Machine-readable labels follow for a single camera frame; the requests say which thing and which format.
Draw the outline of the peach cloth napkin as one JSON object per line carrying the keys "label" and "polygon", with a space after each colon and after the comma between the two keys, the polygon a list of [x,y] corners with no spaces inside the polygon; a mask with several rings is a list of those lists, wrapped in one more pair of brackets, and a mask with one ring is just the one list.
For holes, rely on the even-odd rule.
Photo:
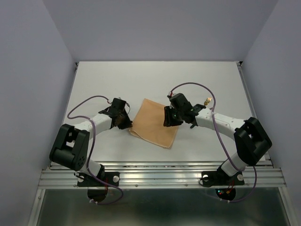
{"label": "peach cloth napkin", "polygon": [[164,119],[164,105],[145,98],[129,133],[149,143],[170,149],[179,127],[163,126]]}

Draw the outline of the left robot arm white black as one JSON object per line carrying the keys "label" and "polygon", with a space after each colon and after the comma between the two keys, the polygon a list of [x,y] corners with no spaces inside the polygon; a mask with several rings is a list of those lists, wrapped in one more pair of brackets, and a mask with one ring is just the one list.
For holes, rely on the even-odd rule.
{"label": "left robot arm white black", "polygon": [[63,124],[49,154],[52,162],[88,175],[88,180],[95,186],[104,182],[105,172],[103,165],[91,159],[92,151],[88,152],[89,141],[92,140],[93,149],[98,134],[114,127],[118,129],[132,127],[132,121],[126,111],[129,104],[125,100],[114,98],[107,103],[109,106],[94,117],[71,116],[75,111],[72,109],[67,118],[70,120],[82,118],[84,121],[75,125]]}

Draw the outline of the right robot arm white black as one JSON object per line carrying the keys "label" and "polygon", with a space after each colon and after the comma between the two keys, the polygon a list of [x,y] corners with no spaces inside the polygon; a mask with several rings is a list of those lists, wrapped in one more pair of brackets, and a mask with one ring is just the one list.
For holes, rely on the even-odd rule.
{"label": "right robot arm white black", "polygon": [[184,122],[193,126],[212,129],[220,137],[223,134],[236,145],[236,153],[230,156],[216,172],[217,180],[226,184],[246,166],[255,166],[272,147],[272,141],[257,118],[247,120],[231,118],[215,113],[213,108],[204,105],[192,105],[184,94],[167,96],[170,105],[164,107],[163,126],[173,127]]}

